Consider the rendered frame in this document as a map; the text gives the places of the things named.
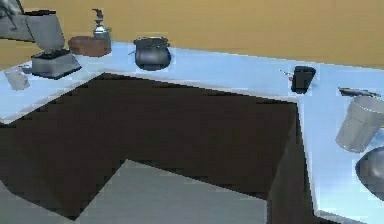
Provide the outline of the grey framed window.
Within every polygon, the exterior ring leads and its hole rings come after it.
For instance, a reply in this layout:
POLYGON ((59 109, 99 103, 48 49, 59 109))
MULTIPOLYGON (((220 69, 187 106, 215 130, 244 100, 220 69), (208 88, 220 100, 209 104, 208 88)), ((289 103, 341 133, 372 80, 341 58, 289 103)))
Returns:
POLYGON ((33 42, 20 0, 0 0, 0 39, 33 42))

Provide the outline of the small white cup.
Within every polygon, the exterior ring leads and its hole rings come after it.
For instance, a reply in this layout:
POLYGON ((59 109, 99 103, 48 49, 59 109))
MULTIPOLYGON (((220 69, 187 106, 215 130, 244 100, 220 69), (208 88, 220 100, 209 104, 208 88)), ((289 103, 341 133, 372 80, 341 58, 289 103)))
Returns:
POLYGON ((20 67, 5 70, 4 74, 13 90, 24 90, 30 87, 28 77, 20 67))

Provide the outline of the dark flat utensil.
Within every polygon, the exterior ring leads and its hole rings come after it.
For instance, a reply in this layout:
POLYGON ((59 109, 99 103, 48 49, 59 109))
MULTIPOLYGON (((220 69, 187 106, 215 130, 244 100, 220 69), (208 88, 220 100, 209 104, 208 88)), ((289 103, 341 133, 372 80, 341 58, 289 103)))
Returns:
POLYGON ((378 93, 373 93, 368 90, 359 90, 359 89, 352 89, 352 88, 341 88, 339 87, 339 92, 342 96, 368 96, 368 97, 381 97, 378 93))

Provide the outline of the dark brown kitchen counter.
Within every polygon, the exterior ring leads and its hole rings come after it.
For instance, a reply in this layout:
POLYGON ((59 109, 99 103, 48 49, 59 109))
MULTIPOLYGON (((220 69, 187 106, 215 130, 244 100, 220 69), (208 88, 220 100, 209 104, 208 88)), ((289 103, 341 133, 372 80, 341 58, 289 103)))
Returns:
POLYGON ((316 64, 305 94, 291 60, 173 49, 139 69, 131 45, 81 57, 58 80, 13 90, 0 71, 0 181, 77 217, 124 160, 268 200, 271 224, 384 224, 384 201, 335 141, 343 87, 384 95, 384 70, 316 64))

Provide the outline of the grey coffee machine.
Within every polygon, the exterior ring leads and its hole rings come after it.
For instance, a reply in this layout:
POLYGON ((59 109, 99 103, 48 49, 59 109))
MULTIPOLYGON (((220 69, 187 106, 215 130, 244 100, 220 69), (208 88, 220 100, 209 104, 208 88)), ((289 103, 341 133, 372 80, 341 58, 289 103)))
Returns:
POLYGON ((64 48, 65 39, 55 11, 31 11, 25 16, 29 32, 42 50, 31 57, 33 75, 60 79, 81 69, 71 51, 64 48))

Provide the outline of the silver soap dispenser bottle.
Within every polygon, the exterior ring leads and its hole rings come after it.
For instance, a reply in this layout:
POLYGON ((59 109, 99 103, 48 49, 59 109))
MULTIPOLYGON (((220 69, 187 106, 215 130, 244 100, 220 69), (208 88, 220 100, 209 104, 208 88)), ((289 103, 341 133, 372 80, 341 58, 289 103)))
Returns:
POLYGON ((95 9, 95 12, 97 18, 95 19, 96 27, 93 30, 93 35, 97 39, 104 40, 107 45, 111 45, 110 33, 102 24, 104 21, 103 12, 101 9, 95 9))

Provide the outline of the dark grey cooking pot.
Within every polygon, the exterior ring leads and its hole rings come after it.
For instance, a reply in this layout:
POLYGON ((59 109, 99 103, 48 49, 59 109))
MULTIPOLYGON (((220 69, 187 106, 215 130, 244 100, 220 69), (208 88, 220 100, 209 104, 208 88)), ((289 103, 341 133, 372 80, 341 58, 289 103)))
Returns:
POLYGON ((170 44, 165 37, 141 37, 133 41, 135 64, 142 70, 156 71, 171 63, 170 44))

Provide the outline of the black box-shaped object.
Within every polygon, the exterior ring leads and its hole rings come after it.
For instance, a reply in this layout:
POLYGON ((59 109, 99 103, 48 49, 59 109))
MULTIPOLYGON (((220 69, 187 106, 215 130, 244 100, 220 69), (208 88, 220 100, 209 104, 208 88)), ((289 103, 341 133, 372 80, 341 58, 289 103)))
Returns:
POLYGON ((292 77, 291 91, 305 94, 316 74, 316 69, 308 66, 296 66, 292 77))

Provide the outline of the grey metal bowl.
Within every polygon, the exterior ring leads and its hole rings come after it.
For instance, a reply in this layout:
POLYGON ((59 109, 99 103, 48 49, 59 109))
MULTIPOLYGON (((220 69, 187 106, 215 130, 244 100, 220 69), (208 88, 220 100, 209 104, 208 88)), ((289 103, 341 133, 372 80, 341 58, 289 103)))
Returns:
POLYGON ((367 190, 384 201, 384 146, 367 152, 357 162, 355 170, 367 190))

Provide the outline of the brown round board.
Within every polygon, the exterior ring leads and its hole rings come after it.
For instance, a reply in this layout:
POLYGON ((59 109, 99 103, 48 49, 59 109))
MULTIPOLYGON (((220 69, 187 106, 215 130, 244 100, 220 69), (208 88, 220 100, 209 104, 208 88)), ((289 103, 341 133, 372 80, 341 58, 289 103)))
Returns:
POLYGON ((75 36, 68 40, 70 51, 75 55, 102 57, 111 52, 111 44, 91 36, 75 36))

